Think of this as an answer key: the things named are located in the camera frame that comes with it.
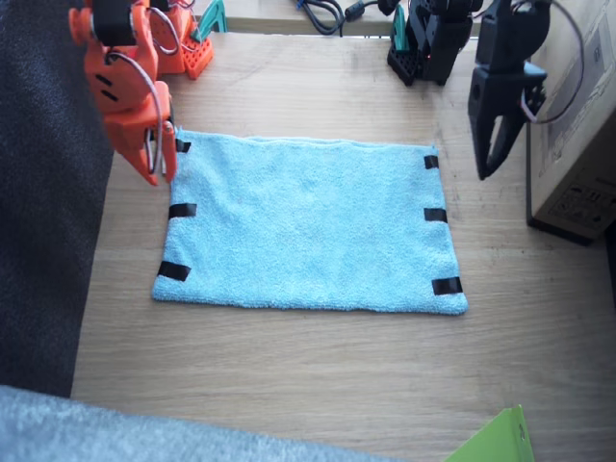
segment table surface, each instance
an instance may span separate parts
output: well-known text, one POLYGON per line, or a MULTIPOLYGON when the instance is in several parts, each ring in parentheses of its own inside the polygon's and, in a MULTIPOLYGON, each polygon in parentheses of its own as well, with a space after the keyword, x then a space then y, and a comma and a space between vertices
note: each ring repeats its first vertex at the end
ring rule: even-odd
MULTIPOLYGON (((304 11, 295 7, 296 0, 225 0, 229 31, 253 32, 260 34, 316 34, 315 27, 307 20, 304 11)), ((354 0, 340 0, 343 9, 354 0)), ((201 16, 210 0, 196 0, 194 13, 201 16)), ((332 15, 323 9, 314 8, 315 15, 326 24, 332 24, 332 15)), ((366 7, 366 12, 357 21, 344 26, 344 34, 350 36, 389 36, 393 15, 385 16, 376 5, 366 7)))
POLYGON ((479 182, 472 42, 448 84, 406 88, 388 40, 227 34, 198 81, 166 78, 178 123, 237 136, 441 150, 470 311, 462 317, 159 303, 168 188, 115 156, 73 397, 415 461, 443 460, 522 404, 537 460, 616 455, 616 315, 603 243, 526 227, 524 140, 479 182))

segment gray cloth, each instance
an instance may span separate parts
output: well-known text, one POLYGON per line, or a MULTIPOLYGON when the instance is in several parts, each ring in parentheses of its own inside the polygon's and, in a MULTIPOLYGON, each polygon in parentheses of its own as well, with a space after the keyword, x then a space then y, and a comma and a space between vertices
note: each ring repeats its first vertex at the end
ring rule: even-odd
POLYGON ((67 0, 0 0, 0 383, 69 396, 113 151, 67 0))
POLYGON ((126 416, 10 387, 0 386, 0 409, 4 462, 391 460, 200 423, 126 416))

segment black tape strip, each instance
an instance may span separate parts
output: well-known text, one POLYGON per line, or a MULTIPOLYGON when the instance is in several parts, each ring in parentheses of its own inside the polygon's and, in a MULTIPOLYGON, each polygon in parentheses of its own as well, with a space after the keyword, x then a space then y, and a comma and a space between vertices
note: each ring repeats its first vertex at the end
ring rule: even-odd
POLYGON ((169 207, 169 219, 194 217, 196 215, 196 204, 173 204, 169 207))
POLYGON ((423 161, 425 162, 425 169, 426 170, 430 170, 431 168, 438 168, 439 167, 439 158, 436 156, 425 156, 423 158, 423 161))
POLYGON ((191 148, 190 141, 182 141, 182 140, 178 140, 177 138, 175 139, 175 150, 177 152, 189 152, 190 148, 191 148))
POLYGON ((432 281, 432 290, 435 295, 462 294, 462 283, 459 277, 434 279, 432 281))
POLYGON ((175 279, 176 281, 182 282, 186 281, 186 278, 189 277, 189 272, 191 272, 189 267, 166 261, 161 262, 161 267, 158 268, 159 276, 168 277, 170 279, 175 279))
POLYGON ((423 216, 426 221, 442 221, 447 223, 447 212, 445 209, 423 209, 423 216))

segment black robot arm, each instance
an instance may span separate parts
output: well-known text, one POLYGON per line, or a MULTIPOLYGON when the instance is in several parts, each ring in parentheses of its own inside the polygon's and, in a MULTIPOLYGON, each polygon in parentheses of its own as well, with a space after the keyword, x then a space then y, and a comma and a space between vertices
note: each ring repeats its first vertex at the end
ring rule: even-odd
MULTIPOLYGON (((423 79, 444 85, 473 27, 473 12, 483 0, 412 0, 405 27, 399 0, 378 0, 378 8, 396 12, 388 64, 405 85, 423 79)), ((551 0, 493 0, 482 14, 476 68, 469 95, 469 117, 480 179, 504 162, 526 123, 524 93, 536 115, 545 101, 546 72, 528 60, 550 29, 551 0), (528 4, 529 8, 521 9, 528 4), (490 152, 492 133, 502 117, 490 152)))
POLYGON ((548 74, 526 60, 548 35, 550 3, 529 3, 530 9, 519 12, 515 6, 512 9, 511 0, 495 0, 481 21, 469 94, 469 117, 481 180, 501 166, 526 123, 521 108, 523 93, 534 115, 546 99, 543 82, 548 74), (499 116, 500 129, 490 152, 499 116))

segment green paper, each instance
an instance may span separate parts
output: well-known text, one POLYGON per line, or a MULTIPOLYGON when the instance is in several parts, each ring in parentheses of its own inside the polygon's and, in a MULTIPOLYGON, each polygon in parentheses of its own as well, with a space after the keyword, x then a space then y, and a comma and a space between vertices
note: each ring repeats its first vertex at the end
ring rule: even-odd
POLYGON ((534 462, 522 406, 505 409, 446 462, 534 462))

